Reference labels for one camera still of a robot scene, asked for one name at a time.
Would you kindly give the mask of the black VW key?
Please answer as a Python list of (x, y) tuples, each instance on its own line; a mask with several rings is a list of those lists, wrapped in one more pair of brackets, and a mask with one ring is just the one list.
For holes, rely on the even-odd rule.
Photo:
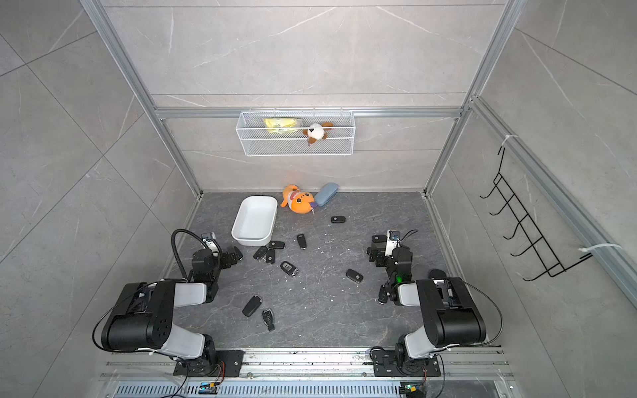
[(260, 246), (254, 253), (253, 258), (255, 260), (263, 260), (266, 257), (268, 250), (269, 248), (267, 246)]

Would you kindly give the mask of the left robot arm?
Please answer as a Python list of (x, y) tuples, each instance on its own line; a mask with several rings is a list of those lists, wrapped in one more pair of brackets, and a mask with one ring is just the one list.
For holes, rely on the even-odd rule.
[(106, 353), (148, 353), (175, 362), (174, 375), (215, 377), (218, 383), (240, 376), (245, 353), (218, 351), (212, 337), (174, 323), (174, 310), (212, 303), (222, 270), (237, 265), (243, 255), (236, 247), (222, 250), (215, 235), (187, 229), (172, 232), (170, 245), (181, 276), (124, 286), (113, 308), (98, 321), (94, 345)]

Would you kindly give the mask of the black key with buttons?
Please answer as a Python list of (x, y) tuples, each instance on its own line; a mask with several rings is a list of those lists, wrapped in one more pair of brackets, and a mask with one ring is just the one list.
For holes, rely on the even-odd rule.
[(295, 277), (299, 273), (299, 269), (288, 261), (282, 261), (280, 268), (290, 277)]

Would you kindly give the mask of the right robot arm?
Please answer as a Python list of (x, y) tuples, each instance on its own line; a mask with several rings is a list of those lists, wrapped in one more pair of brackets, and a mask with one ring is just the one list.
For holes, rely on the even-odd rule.
[(403, 244), (400, 232), (374, 235), (367, 254), (388, 276), (379, 289), (378, 303), (419, 308), (422, 317), (422, 325), (401, 336), (392, 350), (369, 350), (374, 376), (443, 376), (440, 353), (491, 344), (484, 318), (469, 292), (473, 286), (438, 269), (415, 280), (413, 253)]

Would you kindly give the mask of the large black key front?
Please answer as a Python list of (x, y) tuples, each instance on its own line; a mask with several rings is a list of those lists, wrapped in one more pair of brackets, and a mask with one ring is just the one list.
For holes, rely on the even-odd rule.
[(250, 318), (262, 305), (263, 301), (259, 295), (253, 295), (242, 309), (242, 314)]

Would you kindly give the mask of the white storage box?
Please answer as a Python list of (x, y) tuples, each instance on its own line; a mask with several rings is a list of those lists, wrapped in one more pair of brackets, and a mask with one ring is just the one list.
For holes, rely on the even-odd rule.
[(244, 199), (232, 227), (232, 238), (243, 246), (268, 244), (278, 207), (274, 197), (250, 196)]

